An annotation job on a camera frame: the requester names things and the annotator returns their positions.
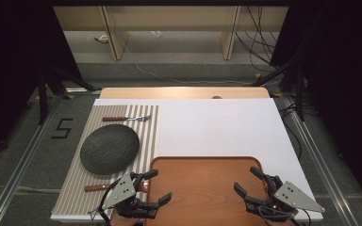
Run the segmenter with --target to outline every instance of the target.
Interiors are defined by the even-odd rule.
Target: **tripod leg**
[[[46,100],[45,81],[43,79],[43,70],[38,74],[38,93],[40,95],[40,122],[42,124],[48,115],[48,102]]]
[[[298,67],[298,76],[296,78],[296,113],[301,121],[304,121],[303,95],[304,95],[304,75],[301,66]]]
[[[59,74],[63,78],[69,79],[70,81],[76,83],[78,86],[80,86],[82,88],[85,88],[87,90],[101,90],[101,88],[95,88],[94,86],[84,82],[82,79],[77,79],[57,67],[51,67],[51,70],[54,71],[55,73]]]
[[[265,77],[263,77],[259,81],[254,82],[252,84],[252,87],[260,87],[261,85],[272,80],[274,77],[280,75],[281,73],[284,73],[286,70],[288,70],[289,65],[290,65],[290,63],[288,62],[288,63],[284,64],[282,67],[280,67],[279,69],[275,70],[274,72],[267,74]]]

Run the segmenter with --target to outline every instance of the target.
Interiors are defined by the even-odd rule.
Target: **wooden table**
[[[223,99],[270,98],[264,88],[160,87],[105,88],[100,99]]]

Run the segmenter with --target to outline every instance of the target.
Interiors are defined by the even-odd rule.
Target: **cable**
[[[128,50],[127,46],[124,46],[125,51],[131,56],[132,54],[130,53],[130,51]],[[239,82],[239,81],[219,81],[219,82],[214,82],[214,81],[195,81],[195,82],[190,82],[190,81],[181,81],[178,79],[173,79],[173,78],[164,78],[161,76],[156,75],[155,73],[150,73],[150,72],[146,72],[143,69],[140,68],[140,66],[138,65],[138,63],[135,63],[135,66],[137,67],[137,69],[142,72],[142,73],[146,73],[146,74],[150,74],[153,77],[160,79],[160,80],[164,80],[164,81],[172,81],[172,82],[177,82],[177,83],[181,83],[181,84],[202,84],[202,83],[208,83],[208,84],[226,84],[226,83],[236,83],[236,84],[242,84],[242,85],[252,85],[253,83],[246,83],[246,82]]]
[[[298,160],[301,160],[302,157],[302,144],[299,138],[293,133],[292,129],[285,123],[285,117],[295,111],[296,104],[289,105],[287,108],[279,110],[279,112],[284,112],[283,116],[281,117],[282,123],[285,125],[285,127],[290,131],[290,133],[295,137],[296,141],[298,142]]]
[[[260,38],[261,38],[262,42],[263,42],[263,43],[266,43],[266,41],[265,41],[265,39],[263,38],[263,35],[262,35],[262,33],[261,33],[261,13],[262,13],[262,11],[263,11],[263,7],[262,7],[262,6],[259,6],[259,7],[257,8],[257,10],[258,10],[258,22],[256,23],[255,18],[254,18],[254,16],[253,16],[252,12],[251,12],[251,9],[250,9],[250,7],[248,7],[249,14],[250,14],[250,16],[251,16],[251,18],[252,18],[252,21],[254,22],[254,25],[255,25],[255,28],[256,28],[255,38],[256,38],[257,33],[258,33],[258,34],[260,35]],[[267,58],[270,60],[271,58],[269,57],[269,55],[268,55],[268,53],[267,53],[267,51],[266,51],[266,47],[265,47],[264,44],[263,44],[263,49],[264,49],[264,52],[265,52],[266,55],[267,55]]]
[[[274,215],[264,215],[262,213],[261,209],[269,210],[269,211],[271,211],[273,213],[277,213],[279,215],[276,215],[276,216],[274,216]],[[260,214],[261,217],[267,218],[267,219],[271,219],[271,218],[289,218],[289,213],[284,212],[284,211],[279,211],[279,210],[276,210],[276,209],[272,209],[272,208],[270,208],[268,206],[265,206],[265,205],[258,206],[258,213]]]
[[[101,200],[98,208],[96,208],[96,210],[95,210],[95,211],[105,220],[105,223],[106,223],[107,226],[110,226],[110,219],[108,218],[107,214],[105,213],[105,210],[104,210],[103,206],[104,206],[105,200],[106,200],[106,198],[107,198],[108,192],[109,192],[111,189],[113,189],[119,182],[120,182],[120,179],[117,180],[117,181],[115,181],[115,182],[113,182],[113,183],[107,188],[107,190],[105,191],[104,196],[102,197],[102,200]]]
[[[256,65],[253,63],[252,61],[252,55],[254,55],[255,57],[261,59],[263,62],[267,63],[267,64],[271,64],[267,59],[263,58],[262,56],[260,56],[258,53],[256,53],[251,47],[249,47],[239,36],[239,34],[236,32],[235,33],[237,35],[237,38],[239,39],[239,42],[242,44],[242,46],[250,53],[250,60],[251,60],[251,64],[252,66],[254,66],[255,69],[257,69],[258,71],[262,71],[265,73],[271,73],[272,71],[267,71],[267,70],[263,70],[263,69],[259,69],[256,67]]]
[[[290,220],[295,226],[300,226],[300,224],[298,222],[296,222],[296,220],[294,218],[292,218]]]
[[[305,211],[304,209],[303,209],[303,211],[307,214],[307,217],[308,217],[308,226],[310,226],[311,225],[311,218],[310,218],[310,215],[307,213],[307,211]]]
[[[277,39],[276,39],[275,36],[272,34],[272,32],[270,32],[270,35],[272,36],[272,38],[274,39],[274,41],[277,42]]]
[[[270,44],[267,44],[267,43],[263,43],[263,42],[260,42],[260,41],[258,41],[258,40],[254,40],[254,38],[252,38],[252,37],[248,34],[248,32],[246,32],[246,31],[245,31],[245,35],[246,35],[250,40],[252,40],[252,41],[255,41],[255,42],[259,43],[259,44],[264,44],[264,45],[270,46],[271,48],[275,48],[275,46],[273,46],[273,45],[270,45]]]

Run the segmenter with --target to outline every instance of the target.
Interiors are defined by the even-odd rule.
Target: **metal rail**
[[[284,98],[284,101],[286,105],[293,104],[293,101],[289,96]],[[308,131],[304,121],[301,121],[296,113],[292,113],[291,115],[296,127],[298,128],[299,134],[301,135],[302,140],[304,141],[304,144],[311,156],[311,159],[313,160],[314,165],[316,166],[319,175],[324,182],[325,188],[327,189],[331,200],[334,202],[334,205],[337,209],[337,212],[339,213],[343,224],[347,226],[358,226],[359,224],[354,217],[351,206],[349,205],[348,201],[345,199],[345,196],[337,185],[337,181],[335,180],[330,169],[325,163],[321,152],[318,149],[313,137],[310,135],[310,132]]]
[[[43,124],[38,125],[33,138],[31,138],[27,148],[25,149],[25,153],[23,154],[16,169],[11,174],[10,179],[8,180],[2,193],[0,194],[0,221],[4,216],[6,210],[8,209],[8,206],[10,205],[14,193],[16,192],[16,188],[19,185],[19,183],[22,181],[30,162],[32,161],[35,155],[35,152],[37,151],[41,143],[46,126],[48,125],[50,119],[52,118],[52,115],[55,112],[60,100],[61,99],[59,97],[55,97],[53,99],[53,103],[51,104],[52,108],[50,109],[45,121],[43,122]]]

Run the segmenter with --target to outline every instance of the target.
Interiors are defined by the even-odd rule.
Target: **knife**
[[[84,186],[84,191],[106,190],[110,185]]]

